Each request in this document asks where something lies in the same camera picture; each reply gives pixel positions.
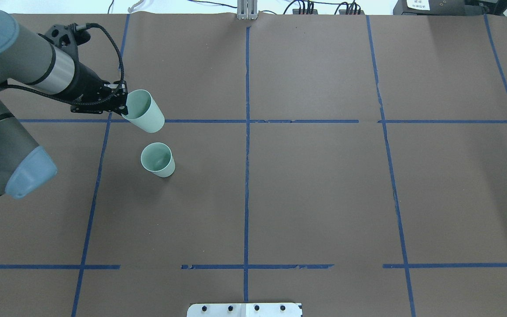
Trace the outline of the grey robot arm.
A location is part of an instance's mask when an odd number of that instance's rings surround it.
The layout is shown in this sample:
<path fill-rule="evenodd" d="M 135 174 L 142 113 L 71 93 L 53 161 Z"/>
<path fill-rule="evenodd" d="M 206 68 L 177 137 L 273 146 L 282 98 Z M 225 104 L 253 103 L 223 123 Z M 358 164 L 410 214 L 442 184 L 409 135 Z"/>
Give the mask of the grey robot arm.
<path fill-rule="evenodd" d="M 78 47 L 100 29 L 118 57 L 120 79 L 100 78 L 79 60 Z M 104 26 L 53 25 L 34 33 L 0 10 L 0 93 L 17 89 L 71 106 L 75 114 L 129 114 L 120 50 Z M 58 169 L 32 135 L 0 100 L 0 197 L 22 199 L 54 178 Z"/>

